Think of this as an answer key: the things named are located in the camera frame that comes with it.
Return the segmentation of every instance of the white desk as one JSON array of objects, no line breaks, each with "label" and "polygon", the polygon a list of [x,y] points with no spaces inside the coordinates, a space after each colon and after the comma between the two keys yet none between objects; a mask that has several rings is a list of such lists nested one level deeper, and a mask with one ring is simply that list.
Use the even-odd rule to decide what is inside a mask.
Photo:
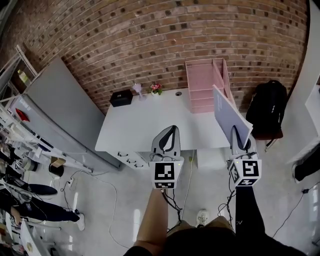
[{"label": "white desk", "polygon": [[[176,96],[176,92],[182,92],[182,95]],[[193,114],[189,104],[189,92],[185,88],[164,91],[160,96],[149,93],[145,101],[134,96],[130,105],[110,106],[95,150],[108,152],[130,167],[138,168],[127,160],[137,161],[140,158],[137,152],[150,152],[153,139],[172,125],[179,128],[181,150],[229,147],[214,113]],[[128,156],[124,159],[118,152]]]}]

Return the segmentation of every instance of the person's hand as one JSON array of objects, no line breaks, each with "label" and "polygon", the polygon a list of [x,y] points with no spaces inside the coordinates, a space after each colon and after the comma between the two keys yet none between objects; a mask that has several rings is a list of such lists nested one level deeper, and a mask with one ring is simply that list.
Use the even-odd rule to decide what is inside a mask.
[{"label": "person's hand", "polygon": [[14,222],[17,226],[20,226],[20,222],[21,222],[21,215],[20,213],[17,211],[17,209],[11,207],[11,215],[14,217]]}]

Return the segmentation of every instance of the pink desk organizer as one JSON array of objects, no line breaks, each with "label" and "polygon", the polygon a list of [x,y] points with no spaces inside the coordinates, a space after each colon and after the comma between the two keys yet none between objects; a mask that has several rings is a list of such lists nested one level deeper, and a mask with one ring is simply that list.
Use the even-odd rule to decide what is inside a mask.
[{"label": "pink desk organizer", "polygon": [[192,113],[214,111],[216,85],[235,105],[232,97],[227,64],[223,58],[191,60],[185,62]]}]

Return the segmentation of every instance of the brown box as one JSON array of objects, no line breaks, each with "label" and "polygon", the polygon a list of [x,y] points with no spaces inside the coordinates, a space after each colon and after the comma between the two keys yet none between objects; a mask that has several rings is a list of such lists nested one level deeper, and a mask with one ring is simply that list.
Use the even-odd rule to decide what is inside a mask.
[{"label": "brown box", "polygon": [[66,162],[66,160],[64,160],[62,158],[51,156],[51,165],[54,167],[58,168],[58,167],[62,166],[65,162]]}]

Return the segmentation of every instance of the white sneaker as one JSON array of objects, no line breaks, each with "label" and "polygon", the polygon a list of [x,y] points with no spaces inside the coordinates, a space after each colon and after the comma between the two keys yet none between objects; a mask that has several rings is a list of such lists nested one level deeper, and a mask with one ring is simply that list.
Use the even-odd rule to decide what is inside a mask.
[{"label": "white sneaker", "polygon": [[208,224],[208,219],[209,219],[209,212],[206,209],[202,209],[198,212],[196,215],[196,227],[199,225],[207,225]]},{"label": "white sneaker", "polygon": [[76,224],[78,225],[78,228],[80,231],[84,231],[85,230],[85,215],[83,213],[80,213],[78,215],[78,217],[80,218]]},{"label": "white sneaker", "polygon": [[292,165],[292,177],[293,177],[293,179],[294,179],[294,182],[295,183],[297,183],[297,184],[299,184],[300,183],[300,181],[299,180],[297,180],[296,179],[296,177],[295,177],[295,171],[296,171],[296,167],[297,167],[297,164],[296,163],[294,163],[293,165]]}]

